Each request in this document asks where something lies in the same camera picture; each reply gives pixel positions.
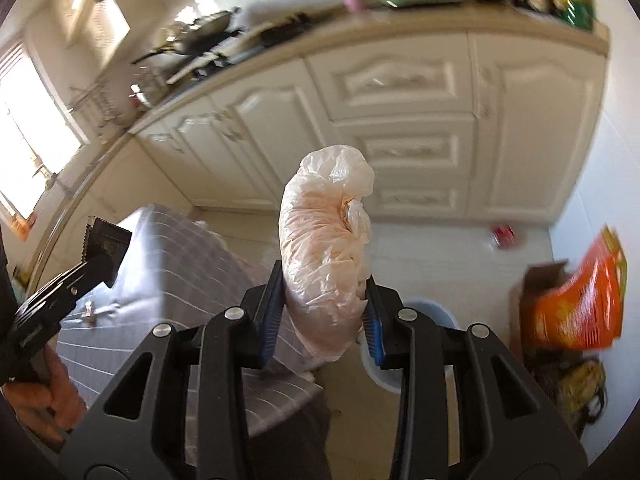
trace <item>kitchen counter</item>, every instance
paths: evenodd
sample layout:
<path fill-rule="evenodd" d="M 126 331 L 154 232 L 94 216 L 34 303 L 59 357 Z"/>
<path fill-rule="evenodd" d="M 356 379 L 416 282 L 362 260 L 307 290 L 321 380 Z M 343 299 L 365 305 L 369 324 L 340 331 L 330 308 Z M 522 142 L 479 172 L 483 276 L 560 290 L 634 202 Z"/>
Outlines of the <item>kitchen counter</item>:
<path fill-rule="evenodd" d="M 360 15 L 343 15 L 318 25 L 292 41 L 266 50 L 179 91 L 178 96 L 170 96 L 146 113 L 133 124 L 129 132 L 138 133 L 216 88 L 296 57 L 385 38 L 464 31 L 530 36 L 576 46 L 601 56 L 609 55 L 609 29 L 599 22 L 595 24 L 594 33 L 589 33 L 571 28 L 549 16 L 533 16 L 507 6 L 479 4 L 412 10 L 371 10 Z"/>

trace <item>human hand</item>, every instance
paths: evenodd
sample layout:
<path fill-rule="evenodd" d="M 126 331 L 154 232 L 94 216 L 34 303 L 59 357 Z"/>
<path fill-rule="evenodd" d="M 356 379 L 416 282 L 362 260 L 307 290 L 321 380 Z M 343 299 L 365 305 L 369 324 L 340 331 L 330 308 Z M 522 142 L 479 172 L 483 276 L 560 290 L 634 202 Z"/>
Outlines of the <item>human hand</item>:
<path fill-rule="evenodd" d="M 86 405 L 69 379 L 66 366 L 48 345 L 44 358 L 51 374 L 48 388 L 42 384 L 14 382 L 5 384 L 2 392 L 21 423 L 48 444 L 60 444 L 63 437 L 53 423 L 65 431 L 75 428 L 86 413 Z M 52 420 L 45 420 L 38 413 L 47 408 L 54 412 Z"/>

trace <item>plastic bag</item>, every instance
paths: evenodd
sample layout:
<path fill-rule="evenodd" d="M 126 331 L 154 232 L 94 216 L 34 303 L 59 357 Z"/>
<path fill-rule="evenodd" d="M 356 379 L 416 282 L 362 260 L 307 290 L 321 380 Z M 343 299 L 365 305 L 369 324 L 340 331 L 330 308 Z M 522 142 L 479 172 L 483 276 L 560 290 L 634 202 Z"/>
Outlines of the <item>plastic bag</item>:
<path fill-rule="evenodd" d="M 280 250 L 287 309 L 313 355 L 334 361 L 356 339 L 371 275 L 371 223 L 362 197 L 374 173 L 351 146 L 309 153 L 284 190 Z"/>
<path fill-rule="evenodd" d="M 605 227 L 575 274 L 521 312 L 523 343 L 532 348 L 608 348 L 622 334 L 626 259 Z"/>

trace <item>orange package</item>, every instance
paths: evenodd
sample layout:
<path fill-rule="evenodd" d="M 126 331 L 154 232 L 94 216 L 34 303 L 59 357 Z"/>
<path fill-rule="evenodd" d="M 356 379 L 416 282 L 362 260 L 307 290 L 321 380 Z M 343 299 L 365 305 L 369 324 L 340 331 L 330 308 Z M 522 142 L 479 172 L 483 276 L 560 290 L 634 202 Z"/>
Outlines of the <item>orange package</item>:
<path fill-rule="evenodd" d="M 523 343 L 537 348 L 608 348 L 622 334 L 626 259 L 608 227 L 580 267 L 559 288 L 546 292 L 522 320 Z"/>

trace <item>white floor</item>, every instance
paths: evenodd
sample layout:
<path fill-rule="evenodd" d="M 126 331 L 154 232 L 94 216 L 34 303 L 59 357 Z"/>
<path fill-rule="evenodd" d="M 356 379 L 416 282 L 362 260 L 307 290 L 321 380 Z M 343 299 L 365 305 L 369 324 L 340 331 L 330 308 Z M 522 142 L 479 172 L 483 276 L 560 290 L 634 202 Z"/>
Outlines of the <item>white floor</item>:
<path fill-rule="evenodd" d="M 275 216 L 197 211 L 229 249 L 271 267 L 280 256 Z M 376 282 L 402 298 L 448 308 L 462 328 L 484 322 L 507 342 L 509 293 L 530 264 L 551 261 L 548 231 L 527 228 L 522 243 L 497 251 L 485 228 L 375 222 L 367 256 Z M 393 453 L 399 398 L 376 386 L 355 345 L 319 373 L 333 420 L 327 442 L 334 480 L 383 480 Z"/>

